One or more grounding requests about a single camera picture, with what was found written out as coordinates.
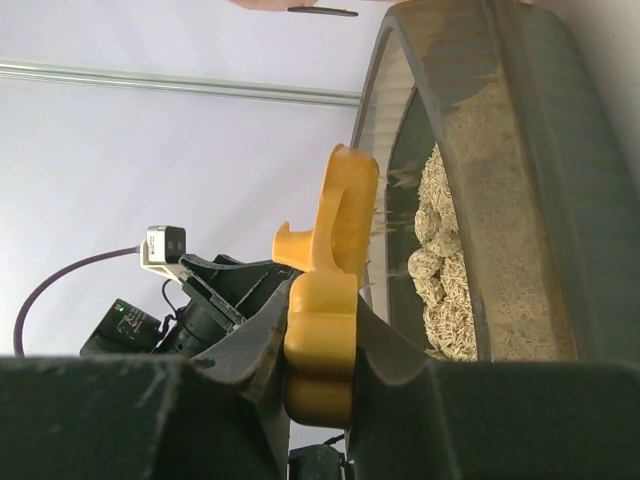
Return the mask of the orange trash bin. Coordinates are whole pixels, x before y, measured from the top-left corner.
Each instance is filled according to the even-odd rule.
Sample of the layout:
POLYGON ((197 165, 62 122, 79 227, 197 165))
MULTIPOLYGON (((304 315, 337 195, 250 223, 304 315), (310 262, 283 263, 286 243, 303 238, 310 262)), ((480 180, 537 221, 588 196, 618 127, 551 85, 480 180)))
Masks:
POLYGON ((229 0, 247 10, 282 12, 296 7, 316 7, 318 0, 229 0))

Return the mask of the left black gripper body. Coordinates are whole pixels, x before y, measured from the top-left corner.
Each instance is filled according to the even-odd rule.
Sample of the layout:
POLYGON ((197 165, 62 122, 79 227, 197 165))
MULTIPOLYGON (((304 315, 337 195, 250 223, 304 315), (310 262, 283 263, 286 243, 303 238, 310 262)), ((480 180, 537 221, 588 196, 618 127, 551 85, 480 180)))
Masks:
POLYGON ((187 280, 182 291, 189 301, 174 315, 175 325, 160 342, 159 352, 193 358, 233 331, 234 307, 229 292, 218 285, 209 291, 195 280, 187 280))

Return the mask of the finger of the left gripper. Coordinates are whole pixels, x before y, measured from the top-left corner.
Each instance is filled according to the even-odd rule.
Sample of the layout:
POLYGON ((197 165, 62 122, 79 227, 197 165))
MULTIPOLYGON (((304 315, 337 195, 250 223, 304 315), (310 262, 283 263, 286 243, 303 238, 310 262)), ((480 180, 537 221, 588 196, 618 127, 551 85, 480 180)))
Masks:
POLYGON ((183 291, 222 330, 244 324, 281 283, 300 275, 271 260, 244 263, 225 254, 212 261, 184 254, 179 265, 186 271, 183 291))

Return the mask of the yellow litter scoop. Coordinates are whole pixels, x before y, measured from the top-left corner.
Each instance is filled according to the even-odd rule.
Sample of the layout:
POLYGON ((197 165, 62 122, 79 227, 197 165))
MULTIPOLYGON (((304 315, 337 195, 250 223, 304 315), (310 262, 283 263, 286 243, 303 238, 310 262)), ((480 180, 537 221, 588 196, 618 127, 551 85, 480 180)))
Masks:
POLYGON ((288 301, 284 404, 303 425, 346 429, 351 422, 359 292, 378 177, 372 156, 337 145, 314 226, 295 232, 284 223, 273 239, 273 261, 300 272, 288 301))

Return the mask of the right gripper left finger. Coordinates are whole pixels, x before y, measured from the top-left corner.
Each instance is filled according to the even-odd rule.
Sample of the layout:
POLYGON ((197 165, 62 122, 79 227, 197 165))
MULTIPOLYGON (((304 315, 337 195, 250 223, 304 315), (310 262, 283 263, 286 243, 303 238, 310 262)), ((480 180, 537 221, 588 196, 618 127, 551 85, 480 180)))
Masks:
POLYGON ((290 284, 194 359, 5 358, 5 479, 282 479, 290 284))

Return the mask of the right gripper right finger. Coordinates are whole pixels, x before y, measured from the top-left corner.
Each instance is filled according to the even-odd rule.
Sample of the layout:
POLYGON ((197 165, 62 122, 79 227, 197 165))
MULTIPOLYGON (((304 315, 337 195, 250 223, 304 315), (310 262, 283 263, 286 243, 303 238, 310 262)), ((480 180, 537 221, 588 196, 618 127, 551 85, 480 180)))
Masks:
POLYGON ((357 312, 348 451, 359 479, 635 479, 639 371, 437 361, 357 312))

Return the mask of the grey plastic litter box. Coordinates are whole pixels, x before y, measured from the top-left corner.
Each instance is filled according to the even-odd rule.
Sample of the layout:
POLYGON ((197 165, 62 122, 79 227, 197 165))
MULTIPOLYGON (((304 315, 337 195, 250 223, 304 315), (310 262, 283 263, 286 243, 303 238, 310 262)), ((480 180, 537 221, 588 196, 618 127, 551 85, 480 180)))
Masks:
POLYGON ((520 1, 391 7, 352 143, 381 180, 373 311, 419 348, 407 271, 422 170, 444 160, 482 360, 639 359, 639 198, 577 44, 520 1))

